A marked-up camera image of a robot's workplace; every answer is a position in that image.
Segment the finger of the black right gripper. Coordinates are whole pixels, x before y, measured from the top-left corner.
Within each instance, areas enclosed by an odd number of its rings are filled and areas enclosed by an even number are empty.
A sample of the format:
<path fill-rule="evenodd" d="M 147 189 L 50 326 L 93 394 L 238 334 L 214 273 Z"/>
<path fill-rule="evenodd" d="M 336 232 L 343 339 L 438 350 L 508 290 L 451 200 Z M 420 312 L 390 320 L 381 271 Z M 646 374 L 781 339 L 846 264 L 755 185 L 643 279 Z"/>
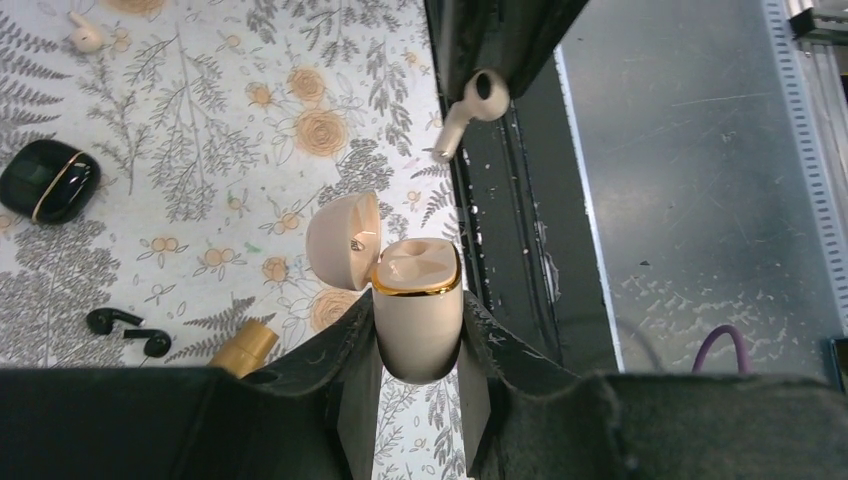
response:
<path fill-rule="evenodd" d="M 426 0 L 424 2 L 439 92 L 446 102 L 461 100 L 477 61 L 494 9 L 493 1 Z"/>
<path fill-rule="evenodd" d="M 498 2 L 501 45 L 497 70 L 513 99 L 527 91 L 588 3 L 588 0 Z"/>

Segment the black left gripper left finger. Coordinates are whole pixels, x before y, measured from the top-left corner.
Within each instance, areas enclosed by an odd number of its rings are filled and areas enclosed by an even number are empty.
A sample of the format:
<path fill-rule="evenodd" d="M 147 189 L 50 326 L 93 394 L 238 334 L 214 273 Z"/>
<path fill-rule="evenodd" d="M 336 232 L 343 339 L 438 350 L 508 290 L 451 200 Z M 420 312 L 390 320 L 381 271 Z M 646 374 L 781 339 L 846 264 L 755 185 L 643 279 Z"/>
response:
<path fill-rule="evenodd" d="M 373 299 L 237 378 L 214 367 L 5 369 L 5 479 L 368 479 Z"/>

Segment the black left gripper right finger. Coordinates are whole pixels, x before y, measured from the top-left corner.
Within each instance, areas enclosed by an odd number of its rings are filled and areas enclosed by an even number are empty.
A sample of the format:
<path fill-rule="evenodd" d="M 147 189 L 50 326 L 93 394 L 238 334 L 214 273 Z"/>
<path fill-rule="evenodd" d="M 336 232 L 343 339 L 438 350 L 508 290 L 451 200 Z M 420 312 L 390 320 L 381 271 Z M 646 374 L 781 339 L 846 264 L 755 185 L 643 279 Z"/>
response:
<path fill-rule="evenodd" d="M 843 479 L 847 399 L 786 375 L 579 377 L 464 296 L 458 382 L 475 479 Z"/>

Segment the cream earbud charging case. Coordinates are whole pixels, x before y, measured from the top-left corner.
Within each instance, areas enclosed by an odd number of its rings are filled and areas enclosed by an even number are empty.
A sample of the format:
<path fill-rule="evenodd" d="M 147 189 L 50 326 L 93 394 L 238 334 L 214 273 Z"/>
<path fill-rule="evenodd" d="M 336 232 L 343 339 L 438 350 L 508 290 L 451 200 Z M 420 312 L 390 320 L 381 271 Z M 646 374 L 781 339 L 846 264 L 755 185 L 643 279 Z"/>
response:
<path fill-rule="evenodd" d="M 429 384 L 453 368 L 463 317 L 457 247 L 439 238 L 383 246 L 375 192 L 348 195 L 319 209 L 306 232 L 306 254 L 324 283 L 370 289 L 384 367 L 409 384 Z"/>

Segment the black earbud charging case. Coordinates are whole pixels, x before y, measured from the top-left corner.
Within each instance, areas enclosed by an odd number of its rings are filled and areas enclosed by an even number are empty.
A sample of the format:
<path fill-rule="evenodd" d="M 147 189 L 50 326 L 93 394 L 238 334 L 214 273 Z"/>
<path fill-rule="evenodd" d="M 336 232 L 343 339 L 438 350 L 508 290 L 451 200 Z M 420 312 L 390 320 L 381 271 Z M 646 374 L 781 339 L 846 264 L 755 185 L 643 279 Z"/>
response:
<path fill-rule="evenodd" d="M 52 139 L 35 140 L 2 171 L 1 204 L 36 224 L 65 224 L 88 205 L 101 177 L 88 153 Z"/>

